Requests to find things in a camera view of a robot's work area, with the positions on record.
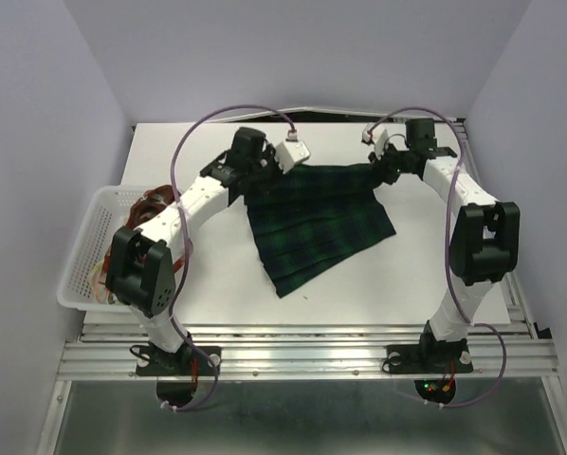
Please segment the green plaid skirt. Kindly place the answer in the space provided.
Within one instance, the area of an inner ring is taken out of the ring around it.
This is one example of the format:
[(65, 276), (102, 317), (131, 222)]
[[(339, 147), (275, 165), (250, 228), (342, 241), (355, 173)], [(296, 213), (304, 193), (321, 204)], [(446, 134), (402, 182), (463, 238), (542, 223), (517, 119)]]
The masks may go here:
[(369, 164), (301, 165), (244, 198), (260, 262), (283, 298), (396, 234)]

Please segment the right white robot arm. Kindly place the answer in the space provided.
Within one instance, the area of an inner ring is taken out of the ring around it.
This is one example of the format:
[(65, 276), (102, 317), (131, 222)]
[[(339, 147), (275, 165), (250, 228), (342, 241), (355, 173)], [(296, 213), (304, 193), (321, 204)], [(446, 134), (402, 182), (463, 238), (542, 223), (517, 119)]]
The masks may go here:
[(387, 132), (367, 126), (362, 140), (373, 146), (372, 167), (382, 182), (413, 174), (445, 202), (445, 273), (447, 292), (414, 345), (390, 345), (392, 373), (439, 372), (446, 366), (468, 371), (467, 333), (485, 296), (518, 262), (521, 212), (484, 190), (466, 171), (462, 153), (439, 145), (435, 122), (406, 122), (403, 150)]

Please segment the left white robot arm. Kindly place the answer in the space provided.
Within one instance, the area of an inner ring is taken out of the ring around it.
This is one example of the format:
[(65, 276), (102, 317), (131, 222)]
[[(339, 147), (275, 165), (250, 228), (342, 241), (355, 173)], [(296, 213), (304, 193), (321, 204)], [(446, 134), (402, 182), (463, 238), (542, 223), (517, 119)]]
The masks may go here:
[(189, 269), (191, 235), (252, 186), (280, 175), (275, 156), (265, 133), (241, 127), (230, 147), (187, 190), (173, 188), (171, 204), (138, 227), (120, 227), (113, 236), (105, 288), (130, 308), (169, 373), (182, 373), (191, 364), (188, 331), (174, 319), (179, 286)]

